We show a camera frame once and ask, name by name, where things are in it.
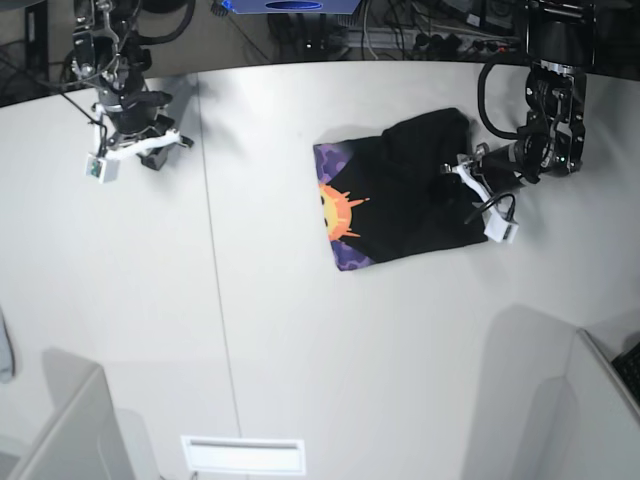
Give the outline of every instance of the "orange sun print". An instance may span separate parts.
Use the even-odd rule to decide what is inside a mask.
[[[320,184],[320,196],[324,207],[324,221],[329,232],[329,240],[339,240],[340,237],[359,237],[355,232],[351,231],[351,210],[364,202],[369,201],[368,198],[363,200],[349,200],[351,192],[341,193],[326,185]]]

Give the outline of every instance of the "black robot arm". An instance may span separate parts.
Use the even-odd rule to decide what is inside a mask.
[[[177,38],[189,25],[194,6],[195,0],[189,0],[185,17],[174,32],[148,38],[137,29],[142,0],[74,0],[72,69],[98,93],[97,123],[104,125],[102,118],[107,116],[115,129],[107,137],[106,128],[100,128],[99,145],[87,163],[88,175],[101,182],[113,180],[118,162],[131,156],[159,170],[169,147],[192,145],[164,114],[171,95],[148,90],[144,72],[151,67],[151,54],[142,46]]]
[[[482,69],[478,110],[492,134],[515,141],[514,145],[492,152],[491,163],[509,162],[505,168],[515,168],[529,182],[537,183],[541,173],[565,176],[582,165],[586,72],[594,59],[594,5],[529,0],[523,11],[523,43],[530,67],[525,85],[529,106],[526,124],[516,132],[504,132],[491,123],[486,113],[487,77],[494,65],[511,60],[505,56],[496,56]]]

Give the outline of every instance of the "electronic equipment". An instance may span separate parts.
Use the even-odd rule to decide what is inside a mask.
[[[79,82],[98,93],[95,151],[89,154],[85,172],[101,183],[117,178],[124,159],[139,157],[143,165],[160,170],[169,147],[193,145],[164,114],[171,95],[148,90],[143,73],[151,67],[151,54],[142,47],[175,40],[189,25],[195,1],[188,0],[185,17],[174,32],[148,38],[137,30],[142,0],[75,0],[72,69]],[[105,116],[115,129],[111,136]]]
[[[472,27],[497,35],[513,34],[516,0],[438,0],[425,3]]]
[[[512,143],[494,151],[480,148],[444,172],[457,173],[475,190],[482,189],[485,195],[481,198],[489,198],[481,209],[496,205],[491,215],[503,220],[502,230],[494,238],[497,241],[513,239],[516,200],[510,191],[521,186],[521,179],[535,184],[543,173],[567,176],[582,165],[586,71],[595,54],[594,5],[574,0],[528,0],[525,14],[523,41],[531,69],[524,86],[529,105],[526,124],[516,132],[505,132],[487,116],[484,103],[489,72],[513,57],[509,53],[497,55],[485,64],[478,78],[478,111],[489,132]],[[496,172],[508,174],[498,177]],[[491,177],[499,180],[491,185],[487,180]],[[512,202],[508,215],[500,209],[507,195]]]

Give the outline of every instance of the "vent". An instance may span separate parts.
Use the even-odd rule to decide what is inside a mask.
[[[189,469],[241,475],[306,475],[303,440],[182,437]]]

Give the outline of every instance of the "white table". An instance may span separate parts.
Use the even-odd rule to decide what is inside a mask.
[[[62,99],[0,110],[13,139],[0,143],[0,228],[17,232],[0,236],[0,302],[24,364],[0,406],[15,407],[57,346],[105,366],[116,407],[141,417],[176,480],[181,433],[305,439],[314,480],[509,478],[574,327],[639,309],[640,87],[590,80],[583,171],[523,192],[510,247],[341,273],[311,150],[441,107],[477,117],[480,68],[199,74],[199,98],[173,87],[193,94],[182,129],[196,148],[160,174],[126,165],[104,187],[81,176],[91,135]],[[525,76],[490,76],[504,128],[524,119]],[[497,144],[480,127],[474,140]]]

